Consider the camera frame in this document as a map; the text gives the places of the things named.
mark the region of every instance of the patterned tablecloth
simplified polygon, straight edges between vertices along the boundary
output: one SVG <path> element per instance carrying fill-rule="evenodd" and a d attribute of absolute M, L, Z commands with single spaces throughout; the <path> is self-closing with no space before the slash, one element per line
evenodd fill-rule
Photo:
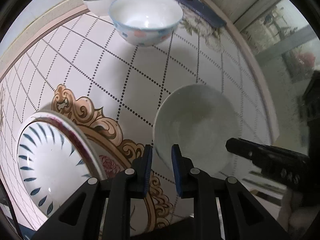
<path fill-rule="evenodd" d="M 0 167 L 31 228 L 38 229 L 46 217 L 23 186 L 15 143 L 22 122 L 40 109 L 55 110 L 77 123 L 109 177 L 129 167 L 145 144 L 152 144 L 159 106 L 189 84 L 210 85 L 229 99 L 238 116 L 239 136 L 270 143 L 261 95 L 231 36 L 183 10 L 178 30 L 152 47 L 126 43 L 108 17 L 85 13 L 40 39 L 5 76 L 0 84 Z M 250 169 L 247 160 L 233 157 L 216 176 L 242 178 Z M 148 196 L 134 200 L 131 207 L 131 233 L 138 234 L 190 215 L 193 200 L 177 196 L 172 172 L 154 154 Z"/>

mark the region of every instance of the brown decorative frame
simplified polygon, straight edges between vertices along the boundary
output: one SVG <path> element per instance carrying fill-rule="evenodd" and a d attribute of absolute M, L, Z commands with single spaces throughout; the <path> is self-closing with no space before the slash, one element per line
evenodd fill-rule
<path fill-rule="evenodd" d="M 142 156 L 144 145 L 123 139 L 119 124 L 105 117 L 102 108 L 95 109 L 88 97 L 75 99 L 73 92 L 64 85 L 58 85 L 51 102 L 51 109 L 73 121 L 92 141 L 108 151 L 123 168 L 130 168 L 135 158 Z M 148 212 L 145 232 L 169 225 L 166 217 L 172 210 L 169 198 L 163 194 L 160 180 L 150 176 L 150 189 L 144 198 Z"/>

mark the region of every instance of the floral bowl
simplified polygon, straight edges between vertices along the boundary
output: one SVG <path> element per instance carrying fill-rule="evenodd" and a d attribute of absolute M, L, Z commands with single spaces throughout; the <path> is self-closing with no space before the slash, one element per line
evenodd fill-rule
<path fill-rule="evenodd" d="M 170 37 L 183 11 L 175 0 L 116 0 L 109 16 L 128 43 L 151 46 Z"/>

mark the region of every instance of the blue rim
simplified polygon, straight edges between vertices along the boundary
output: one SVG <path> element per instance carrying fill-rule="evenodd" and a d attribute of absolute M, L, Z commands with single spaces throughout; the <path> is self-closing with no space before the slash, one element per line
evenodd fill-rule
<path fill-rule="evenodd" d="M 171 24 L 171 25 L 168 25 L 168 26 L 163 26 L 163 27 L 157 27 L 157 28 L 134 27 L 134 26 L 126 25 L 126 24 L 124 24 L 124 23 L 119 23 L 118 21 L 116 21 L 115 19 L 113 19 L 113 17 L 112 17 L 111 14 L 110 14 L 110 8 L 113 6 L 113 4 L 114 4 L 116 1 L 118 1 L 118 0 L 115 0 L 115 1 L 113 1 L 113 2 L 111 3 L 111 5 L 110 5 L 110 7 L 109 7 L 108 15 L 109 15 L 109 17 L 111 18 L 111 20 L 113 21 L 113 23 L 117 23 L 117 24 L 119 24 L 120 26 L 125 26 L 125 27 L 127 27 L 127 28 L 129 28 L 129 29 L 140 30 L 140 31 L 158 31 L 158 30 L 163 30 L 163 29 L 170 29 L 170 28 L 174 27 L 175 25 L 179 24 L 179 22 L 180 22 L 180 21 L 182 20 L 182 18 L 183 18 L 183 10 L 182 10 L 181 6 L 179 5 L 178 2 L 174 1 L 174 2 L 176 2 L 176 3 L 179 5 L 179 7 L 181 8 L 181 11 L 182 11 L 182 17 L 181 17 L 177 22 L 175 22 L 174 24 Z"/>

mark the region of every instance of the silver rivet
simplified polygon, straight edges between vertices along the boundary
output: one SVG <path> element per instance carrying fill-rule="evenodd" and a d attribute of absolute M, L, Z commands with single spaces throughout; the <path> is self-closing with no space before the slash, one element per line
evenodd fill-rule
<path fill-rule="evenodd" d="M 228 182 L 231 184 L 236 184 L 237 183 L 237 179 L 235 177 L 229 177 L 228 178 Z"/>
<path fill-rule="evenodd" d="M 199 174 L 199 173 L 200 173 L 200 170 L 199 170 L 198 168 L 192 168 L 192 169 L 190 170 L 190 172 L 191 172 L 192 174 Z"/>
<path fill-rule="evenodd" d="M 132 169 L 132 168 L 126 169 L 124 173 L 127 175 L 132 175 L 132 174 L 134 174 L 134 169 Z"/>
<path fill-rule="evenodd" d="M 88 183 L 89 183 L 90 185 L 94 185 L 94 184 L 96 184 L 97 182 L 98 182 L 97 178 L 90 178 L 90 179 L 88 179 Z"/>

